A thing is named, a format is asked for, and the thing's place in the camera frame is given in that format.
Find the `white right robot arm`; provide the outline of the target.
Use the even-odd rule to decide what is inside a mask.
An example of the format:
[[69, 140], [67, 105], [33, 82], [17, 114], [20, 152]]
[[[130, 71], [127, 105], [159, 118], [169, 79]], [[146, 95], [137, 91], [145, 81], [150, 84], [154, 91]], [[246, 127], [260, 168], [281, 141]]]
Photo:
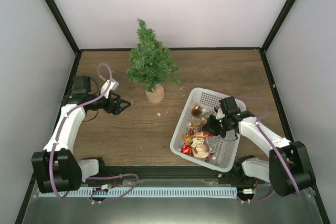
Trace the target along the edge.
[[257, 145], [269, 160], [248, 157], [233, 170], [233, 177], [244, 184], [252, 177], [271, 184], [279, 196], [299, 194], [316, 184], [316, 177], [306, 146], [281, 137], [262, 124], [248, 110], [242, 111], [234, 97], [221, 99], [216, 114], [210, 115], [204, 131], [212, 136], [225, 137], [233, 131]]

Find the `small green christmas tree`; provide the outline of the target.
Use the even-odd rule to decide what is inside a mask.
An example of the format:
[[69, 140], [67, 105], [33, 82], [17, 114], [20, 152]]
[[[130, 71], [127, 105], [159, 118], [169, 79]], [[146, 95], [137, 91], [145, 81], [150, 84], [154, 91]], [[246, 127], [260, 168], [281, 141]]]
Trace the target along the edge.
[[164, 98], [164, 82], [179, 84], [180, 80], [172, 76], [179, 67], [173, 60], [170, 50], [156, 37], [156, 32], [147, 23], [137, 19], [139, 27], [136, 34], [138, 43], [130, 51], [130, 67], [127, 78], [135, 84], [143, 84], [149, 102], [159, 103]]

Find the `white perforated plastic basket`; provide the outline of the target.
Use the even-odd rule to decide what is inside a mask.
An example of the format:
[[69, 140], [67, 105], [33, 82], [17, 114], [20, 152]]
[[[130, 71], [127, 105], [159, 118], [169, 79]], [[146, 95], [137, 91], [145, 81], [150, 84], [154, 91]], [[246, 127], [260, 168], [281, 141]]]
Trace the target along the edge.
[[219, 101], [226, 97], [228, 95], [203, 88], [194, 88], [190, 92], [170, 142], [170, 149], [175, 155], [221, 173], [232, 169], [240, 139], [240, 135], [234, 130], [227, 132], [224, 138], [219, 135], [206, 138], [206, 144], [209, 146], [208, 158], [200, 159], [182, 153], [182, 147], [185, 145], [182, 136], [188, 132], [188, 125], [193, 117], [192, 109], [199, 105], [215, 115], [215, 109], [220, 106]]

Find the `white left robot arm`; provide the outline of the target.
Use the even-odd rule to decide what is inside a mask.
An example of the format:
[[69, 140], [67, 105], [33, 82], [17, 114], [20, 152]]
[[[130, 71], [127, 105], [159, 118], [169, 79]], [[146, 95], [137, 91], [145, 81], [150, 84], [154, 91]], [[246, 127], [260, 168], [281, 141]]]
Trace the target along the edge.
[[41, 193], [77, 190], [81, 183], [90, 178], [95, 184], [102, 184], [107, 178], [101, 157], [76, 161], [73, 147], [81, 123], [88, 111], [104, 110], [118, 115], [131, 103], [115, 93], [119, 83], [105, 80], [99, 94], [91, 93], [91, 78], [73, 78], [71, 90], [61, 102], [61, 114], [51, 139], [40, 152], [32, 155], [36, 182]]

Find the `red foil gift ornament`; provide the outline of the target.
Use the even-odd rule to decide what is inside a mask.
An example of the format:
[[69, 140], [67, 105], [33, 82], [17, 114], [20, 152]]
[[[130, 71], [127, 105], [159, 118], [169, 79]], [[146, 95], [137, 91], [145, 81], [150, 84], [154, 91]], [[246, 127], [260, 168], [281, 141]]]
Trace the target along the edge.
[[190, 155], [191, 147], [188, 146], [188, 145], [183, 145], [182, 149], [181, 149], [181, 152], [185, 155]]

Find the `wooden snowman ornament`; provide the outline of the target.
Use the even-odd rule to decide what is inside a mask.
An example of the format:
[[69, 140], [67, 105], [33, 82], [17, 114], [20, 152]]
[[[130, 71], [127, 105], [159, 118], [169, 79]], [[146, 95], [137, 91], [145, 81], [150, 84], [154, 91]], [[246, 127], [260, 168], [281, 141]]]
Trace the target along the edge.
[[191, 138], [192, 156], [199, 159], [205, 159], [209, 155], [209, 146], [206, 143], [206, 135], [203, 132], [195, 133]]

